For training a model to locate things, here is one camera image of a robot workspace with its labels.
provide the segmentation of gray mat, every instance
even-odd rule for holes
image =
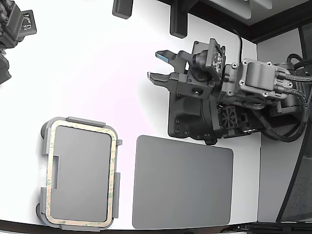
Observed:
[[[230,149],[140,136],[136,148],[134,228],[227,225],[232,175]]]

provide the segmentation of gray rectangular pad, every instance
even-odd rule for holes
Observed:
[[[136,147],[133,227],[227,225],[232,178],[230,149],[140,136]]]
[[[108,134],[57,127],[54,155],[59,159],[57,188],[51,193],[53,218],[90,222],[107,219],[111,141]]]

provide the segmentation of black bracket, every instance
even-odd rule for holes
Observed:
[[[185,38],[187,36],[188,12],[199,0],[173,0],[170,15],[170,34]]]
[[[133,0],[114,0],[113,15],[127,20],[132,15]]]

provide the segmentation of gray wall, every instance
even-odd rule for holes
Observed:
[[[257,45],[258,60],[286,62],[291,53],[302,55],[298,29]],[[259,222],[275,222],[297,162],[303,136],[292,143],[262,137],[260,157]]]
[[[211,4],[211,0],[202,0],[204,2],[206,2],[207,4]],[[272,0],[272,9],[268,10],[266,8],[264,8],[263,6],[259,5],[258,3],[256,3],[255,1],[250,1],[250,10],[251,10],[251,14],[252,17],[250,19],[244,19],[242,17],[240,17],[237,14],[234,14],[227,10],[225,10],[222,7],[217,7],[219,10],[226,12],[227,14],[231,15],[232,17],[242,21],[243,23],[247,24],[247,25],[252,25],[255,24],[259,21],[262,21],[268,17],[271,17],[273,15],[276,15],[280,12],[283,12],[287,9],[290,9],[294,6],[300,5],[304,2],[307,2],[308,0]]]

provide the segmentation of tan gasket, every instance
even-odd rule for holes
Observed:
[[[107,206],[107,219],[105,222],[86,222],[74,220],[55,219],[51,216],[51,191],[52,191],[52,168],[54,156],[54,142],[55,132],[58,126],[66,126],[70,128],[77,128],[92,132],[109,134],[112,138],[111,144],[111,158],[110,158],[110,172],[109,172],[109,187],[108,187],[108,206]],[[106,227],[112,222],[113,214],[113,192],[114,192],[114,173],[115,173],[115,152],[116,152],[116,134],[111,129],[95,127],[80,123],[73,123],[64,120],[57,120],[52,124],[50,135],[50,146],[48,156],[48,170],[47,170],[47,196],[46,196],[46,217],[54,224],[74,225],[74,226],[92,226],[92,227]]]

